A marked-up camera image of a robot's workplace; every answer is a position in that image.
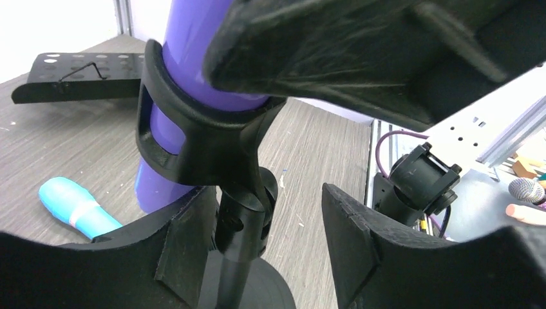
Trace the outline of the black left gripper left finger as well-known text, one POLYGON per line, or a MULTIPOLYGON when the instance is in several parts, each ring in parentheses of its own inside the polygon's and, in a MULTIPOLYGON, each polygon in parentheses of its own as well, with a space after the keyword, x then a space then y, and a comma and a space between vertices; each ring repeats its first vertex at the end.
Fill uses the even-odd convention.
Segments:
POLYGON ((198 187, 86 244, 2 233, 1 307, 196 308, 216 206, 198 187))

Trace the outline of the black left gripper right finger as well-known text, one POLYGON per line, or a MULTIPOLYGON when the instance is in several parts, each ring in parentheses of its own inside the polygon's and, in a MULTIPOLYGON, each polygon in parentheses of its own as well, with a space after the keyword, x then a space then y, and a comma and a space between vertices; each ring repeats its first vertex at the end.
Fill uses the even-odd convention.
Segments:
POLYGON ((545 307, 543 227, 503 227, 456 243, 329 183, 321 205, 339 308, 545 307))

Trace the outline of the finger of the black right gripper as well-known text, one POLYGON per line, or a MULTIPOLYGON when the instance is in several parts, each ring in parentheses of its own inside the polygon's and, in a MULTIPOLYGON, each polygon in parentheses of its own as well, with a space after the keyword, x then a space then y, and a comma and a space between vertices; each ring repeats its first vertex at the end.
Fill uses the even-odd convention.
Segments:
POLYGON ((544 61, 544 1, 234 1, 203 76, 424 131, 544 61))

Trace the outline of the blue toy microphone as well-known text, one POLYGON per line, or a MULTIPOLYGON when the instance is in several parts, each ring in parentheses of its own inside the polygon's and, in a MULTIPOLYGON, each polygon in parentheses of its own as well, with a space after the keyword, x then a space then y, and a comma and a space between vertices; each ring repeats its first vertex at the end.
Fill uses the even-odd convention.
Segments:
POLYGON ((122 227, 87 189, 68 178, 47 180, 40 186, 38 197, 55 218, 77 229, 88 239, 122 227))

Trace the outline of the black music stand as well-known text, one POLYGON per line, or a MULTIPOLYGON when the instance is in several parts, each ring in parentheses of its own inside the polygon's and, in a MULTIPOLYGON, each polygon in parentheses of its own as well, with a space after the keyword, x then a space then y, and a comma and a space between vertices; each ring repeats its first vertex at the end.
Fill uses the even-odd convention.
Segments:
POLYGON ((12 91, 16 104, 107 100, 138 96, 142 53, 41 53, 27 81, 12 91))

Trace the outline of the purple toy microphone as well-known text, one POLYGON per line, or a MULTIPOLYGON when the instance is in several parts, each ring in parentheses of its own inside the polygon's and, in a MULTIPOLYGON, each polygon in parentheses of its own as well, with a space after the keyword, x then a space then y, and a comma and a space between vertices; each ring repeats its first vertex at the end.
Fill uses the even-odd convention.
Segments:
MULTIPOLYGON (((231 4, 229 0, 172 1, 162 49, 164 64, 174 82, 199 103, 224 111, 256 109, 264 105, 266 95, 218 91, 202 76, 204 55, 231 4)), ((145 160, 140 161, 135 195, 145 213, 169 205, 191 189, 165 179, 145 160)))

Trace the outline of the person's fingertip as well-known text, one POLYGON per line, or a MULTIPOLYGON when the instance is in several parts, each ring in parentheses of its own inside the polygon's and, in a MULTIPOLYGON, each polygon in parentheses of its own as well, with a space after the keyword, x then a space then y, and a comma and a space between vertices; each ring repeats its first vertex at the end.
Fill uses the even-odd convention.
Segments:
POLYGON ((510 204, 506 207, 505 213, 523 223, 545 226, 545 211, 528 206, 510 204))

